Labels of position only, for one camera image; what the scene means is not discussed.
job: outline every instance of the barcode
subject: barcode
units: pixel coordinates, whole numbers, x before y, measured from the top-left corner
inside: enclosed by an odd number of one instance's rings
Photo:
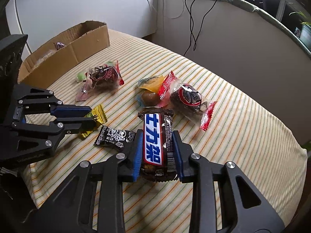
[[[175,172],[176,166],[174,161],[174,155],[173,152],[167,153],[167,172]]]

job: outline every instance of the wrapped candy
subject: wrapped candy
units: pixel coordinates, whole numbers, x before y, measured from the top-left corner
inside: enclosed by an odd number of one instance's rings
[[[145,89],[137,96],[137,101],[142,107],[163,107],[158,95],[159,88],[163,81],[163,75],[156,75],[138,81],[138,88]]]
[[[76,101],[85,101],[90,97],[90,93],[92,91],[92,80],[87,78],[85,82],[82,84],[82,87],[79,88]]]
[[[63,44],[61,42],[54,43],[54,45],[55,45],[56,50],[59,50],[59,49],[66,46],[65,44]]]
[[[103,66],[94,67],[89,72],[77,74],[77,82],[83,81],[79,88],[76,101],[85,101],[93,90],[114,90],[124,84],[119,70],[119,62],[107,62]]]
[[[158,93],[161,84],[164,81],[163,75],[156,75],[149,78],[144,78],[138,81],[138,88],[147,89],[153,93]]]
[[[122,86],[124,81],[120,74],[119,62],[107,62],[103,66],[94,67],[89,71],[92,80],[93,89],[110,89],[113,90]]]
[[[106,117],[106,114],[104,112],[103,106],[101,104],[97,105],[94,109],[92,109],[91,112],[89,112],[85,117],[92,117],[96,121],[96,126],[93,130],[80,133],[80,137],[82,139],[85,139],[88,135],[90,135],[99,126],[101,126],[107,122],[107,117]]]
[[[200,92],[183,83],[171,71],[159,89],[160,99],[173,104],[174,109],[190,121],[199,124],[204,131],[209,127],[217,102],[206,99]]]
[[[129,130],[116,130],[103,125],[94,144],[99,146],[110,146],[119,151],[131,143],[135,138],[136,132]]]
[[[138,113],[138,117],[144,121],[140,176],[146,180],[162,182],[176,179],[173,115],[172,109],[163,108],[145,108]]]

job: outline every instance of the striped tablecloth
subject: striped tablecloth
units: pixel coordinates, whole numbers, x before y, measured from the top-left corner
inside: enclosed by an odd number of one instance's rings
[[[175,114],[173,129],[185,143],[208,160],[223,164],[234,161],[288,225],[298,206],[306,173],[307,153],[296,142],[285,125],[246,94],[194,62],[145,40],[109,30],[108,47],[77,65],[49,89],[64,104],[75,104],[75,76],[107,61],[118,60],[125,81],[116,93],[94,95],[83,105],[102,103],[107,125],[136,131],[142,121],[137,118],[135,100],[137,80],[171,70],[193,85],[206,98],[218,101],[207,132],[200,131],[185,117]],[[49,115],[28,117],[29,123],[48,124]],[[66,136],[54,158],[29,165],[23,178],[40,207],[65,177],[83,160],[105,161],[116,151],[94,146],[98,131],[81,141],[76,135]],[[93,228],[97,227],[96,195]],[[123,184],[124,221],[128,233],[188,232],[192,184],[179,181],[151,183],[142,178]],[[218,227],[221,224],[219,195],[216,191]]]

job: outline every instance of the brown candy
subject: brown candy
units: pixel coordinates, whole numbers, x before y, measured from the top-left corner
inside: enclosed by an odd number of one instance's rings
[[[189,84],[180,85],[179,89],[172,92],[170,101],[175,110],[198,124],[201,123],[209,104],[208,101],[203,101],[202,95]]]
[[[156,106],[160,103],[160,96],[149,90],[145,90],[141,95],[142,103],[145,107]]]
[[[94,89],[115,89],[124,84],[118,61],[109,61],[103,66],[94,67],[89,71],[89,75]]]

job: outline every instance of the candy bar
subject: candy bar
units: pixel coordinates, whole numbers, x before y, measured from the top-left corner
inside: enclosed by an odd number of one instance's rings
[[[143,159],[140,175],[149,181],[176,179],[173,156],[172,119],[174,111],[147,108],[138,113],[144,121]]]

